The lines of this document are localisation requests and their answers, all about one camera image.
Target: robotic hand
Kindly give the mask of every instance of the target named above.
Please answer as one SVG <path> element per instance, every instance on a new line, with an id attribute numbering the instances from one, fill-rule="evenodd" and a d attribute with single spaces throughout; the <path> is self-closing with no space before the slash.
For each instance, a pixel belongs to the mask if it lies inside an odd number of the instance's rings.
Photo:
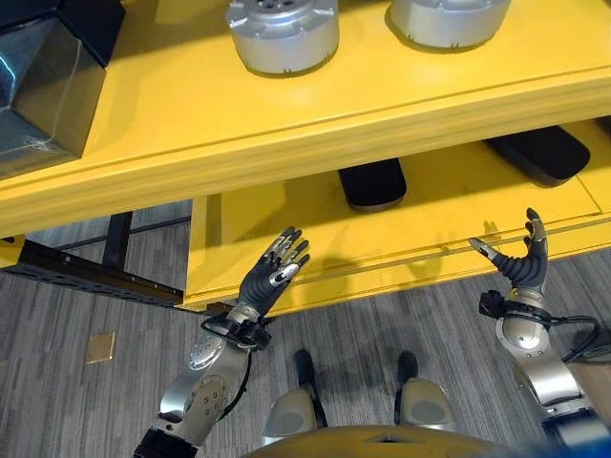
<path id="1" fill-rule="evenodd" d="M 469 239 L 469 243 L 511 281 L 513 294 L 518 302 L 536 302 L 533 303 L 534 306 L 541 306 L 547 279 L 547 235 L 543 221 L 535 210 L 526 210 L 526 218 L 528 221 L 525 226 L 530 236 L 524 238 L 528 249 L 524 258 L 505 256 L 480 239 Z"/>
<path id="2" fill-rule="evenodd" d="M 309 255 L 299 258 L 307 240 L 290 251 L 301 234 L 293 227 L 285 229 L 244 277 L 238 304 L 201 325 L 204 332 L 187 367 L 165 391 L 135 457 L 193 458 L 212 426 L 238 402 L 245 392 L 251 353 L 265 349 L 271 339 L 263 318 L 309 260 Z M 227 390 L 244 367 L 242 386 L 227 406 Z"/>
<path id="3" fill-rule="evenodd" d="M 547 332 L 559 323 L 590 323 L 592 319 L 557 318 L 545 310 L 547 237 L 535 210 L 529 208 L 526 217 L 530 236 L 524 238 L 528 249 L 524 258 L 510 258 L 480 239 L 469 239 L 472 248 L 488 258 L 512 283 L 507 298 L 498 291 L 483 293 L 479 313 L 497 320 L 496 338 L 514 363 L 519 386 L 527 386 L 541 407 L 543 429 L 549 436 L 564 445 L 608 437 L 609 431 L 565 364 L 578 351 L 561 359 L 551 347 Z"/>

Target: robot finger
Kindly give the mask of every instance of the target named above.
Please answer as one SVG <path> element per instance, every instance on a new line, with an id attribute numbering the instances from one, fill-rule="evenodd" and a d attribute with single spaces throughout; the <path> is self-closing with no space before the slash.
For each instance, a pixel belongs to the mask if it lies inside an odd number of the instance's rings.
<path id="1" fill-rule="evenodd" d="M 292 262 L 290 264 L 281 266 L 280 269 L 269 276 L 269 283 L 272 286 L 279 286 L 283 283 L 291 281 L 308 260 L 309 255 L 305 255 L 297 262 Z"/>
<path id="2" fill-rule="evenodd" d="M 290 263 L 292 263 L 293 261 L 295 261 L 297 259 L 297 257 L 307 248 L 308 245 L 308 241 L 304 240 L 302 241 L 299 245 L 297 245 L 297 248 L 295 248 L 284 260 L 283 265 L 288 265 Z"/>
<path id="3" fill-rule="evenodd" d="M 290 226 L 290 227 L 287 227 L 286 229 L 284 229 L 283 232 L 265 250 L 265 252 L 263 253 L 263 256 L 264 257 L 268 256 L 272 252 L 274 254 L 278 254 L 278 252 L 280 251 L 281 247 L 283 246 L 283 243 L 286 240 L 286 238 L 289 237 L 294 232 L 295 232 L 295 228 L 293 226 Z"/>
<path id="4" fill-rule="evenodd" d="M 502 256 L 492 246 L 480 239 L 469 239 L 469 244 L 474 250 L 478 251 L 489 260 L 495 260 L 497 256 Z"/>
<path id="5" fill-rule="evenodd" d="M 533 225 L 533 230 L 531 231 L 531 238 L 533 241 L 542 241 L 545 239 L 547 237 L 545 234 L 545 226 L 538 213 L 532 208 L 529 208 L 526 210 L 526 217 Z"/>
<path id="6" fill-rule="evenodd" d="M 279 250 L 276 252 L 276 256 L 278 257 L 280 262 L 282 262 L 282 259 L 284 258 L 286 253 L 288 253 L 288 250 L 290 250 L 290 247 L 293 246 L 293 243 L 295 243 L 295 241 L 301 236 L 302 236 L 302 230 L 297 229 L 297 230 L 294 230 L 291 234 L 289 234 L 286 237 L 286 239 L 280 245 Z"/>

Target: wire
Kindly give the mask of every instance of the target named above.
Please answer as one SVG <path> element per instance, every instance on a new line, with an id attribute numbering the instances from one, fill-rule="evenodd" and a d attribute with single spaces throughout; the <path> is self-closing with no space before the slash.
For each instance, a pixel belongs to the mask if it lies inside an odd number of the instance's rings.
<path id="1" fill-rule="evenodd" d="M 574 315 L 572 317 L 560 317 L 560 318 L 552 317 L 552 321 L 553 321 L 552 326 L 560 326 L 564 324 L 582 324 L 582 323 L 588 323 L 588 324 L 594 325 L 593 329 L 585 337 L 585 339 L 583 339 L 583 341 L 579 345 L 577 345 L 577 347 L 573 348 L 571 351 L 569 351 L 566 355 L 562 357 L 562 361 L 564 363 L 571 363 L 576 358 L 579 358 L 581 356 L 581 353 L 586 351 L 587 348 L 591 344 L 593 344 L 600 335 L 599 321 L 596 318 L 590 317 L 588 315 Z"/>
<path id="2" fill-rule="evenodd" d="M 609 360 L 597 360 L 595 358 L 600 358 L 601 356 L 605 356 L 611 353 L 611 343 L 606 343 L 604 345 L 595 346 L 594 348 L 586 349 L 581 352 L 577 363 L 579 364 L 591 364 L 591 365 L 607 365 L 611 364 L 611 359 Z"/>
<path id="3" fill-rule="evenodd" d="M 571 351 L 569 351 L 566 355 L 562 357 L 562 361 L 564 363 L 571 363 L 574 360 L 576 360 L 577 358 L 582 357 L 582 355 L 588 351 L 588 347 L 591 344 L 593 344 L 596 341 L 596 339 L 599 337 L 600 329 L 601 329 L 600 322 L 596 318 L 590 317 L 588 315 L 574 315 L 571 317 L 550 317 L 551 321 L 547 321 L 539 317 L 509 313 L 506 315 L 506 318 L 518 318 L 518 319 L 526 320 L 529 322 L 539 323 L 543 326 L 546 326 L 546 325 L 562 326 L 564 324 L 583 324 L 583 323 L 592 324 L 594 328 L 583 339 L 583 341 L 579 345 L 577 345 L 577 347 L 571 349 Z"/>
<path id="4" fill-rule="evenodd" d="M 250 377 L 250 366 L 251 365 L 252 365 L 252 352 L 249 351 L 248 352 L 248 363 L 246 364 L 246 372 L 244 372 L 244 378 L 242 379 L 240 388 L 238 388 L 238 393 L 236 393 L 236 397 L 233 398 L 233 401 L 231 402 L 231 404 L 227 406 L 225 410 L 222 412 L 222 415 L 219 421 L 225 418 L 227 415 L 229 415 L 231 410 L 233 410 L 234 407 L 238 405 L 238 402 L 240 401 L 240 398 L 242 397 L 242 395 L 246 392 L 246 385 L 248 384 L 248 378 Z"/>

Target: yellow shelving unit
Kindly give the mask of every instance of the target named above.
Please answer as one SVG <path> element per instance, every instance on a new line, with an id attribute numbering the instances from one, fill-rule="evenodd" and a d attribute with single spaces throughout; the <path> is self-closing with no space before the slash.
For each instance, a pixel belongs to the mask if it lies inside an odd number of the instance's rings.
<path id="1" fill-rule="evenodd" d="M 404 44 L 388 1 L 340 0 L 338 52 L 285 79 L 244 68 L 227 0 L 124 5 L 83 157 L 0 181 L 0 237 L 611 114 L 605 0 L 515 0 L 450 53 Z"/>
<path id="2" fill-rule="evenodd" d="M 245 272 L 288 225 L 304 229 L 312 261 L 274 314 L 491 272 L 467 238 L 522 255 L 527 206 L 546 221 L 552 258 L 609 246 L 611 136 L 594 121 L 564 127 L 592 160 L 556 188 L 537 187 L 474 142 L 402 157 L 408 194 L 379 214 L 350 210 L 335 172 L 196 198 L 182 307 L 235 298 Z"/>

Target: metal cylinder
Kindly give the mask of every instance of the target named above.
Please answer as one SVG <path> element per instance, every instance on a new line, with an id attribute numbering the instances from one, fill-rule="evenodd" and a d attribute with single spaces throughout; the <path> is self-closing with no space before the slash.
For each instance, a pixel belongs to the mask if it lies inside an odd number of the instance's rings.
<path id="1" fill-rule="evenodd" d="M 433 48 L 483 43 L 500 27 L 511 0 L 392 0 L 390 20 L 409 40 Z"/>
<path id="2" fill-rule="evenodd" d="M 225 18 L 242 62 L 260 73 L 310 69 L 339 44 L 337 0 L 234 0 Z"/>

